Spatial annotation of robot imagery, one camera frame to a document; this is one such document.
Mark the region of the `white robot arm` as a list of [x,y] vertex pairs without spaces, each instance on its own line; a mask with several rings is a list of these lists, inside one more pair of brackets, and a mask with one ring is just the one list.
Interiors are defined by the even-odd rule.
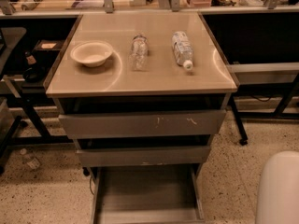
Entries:
[[279,152],[264,165],[255,224],[299,224],[298,152]]

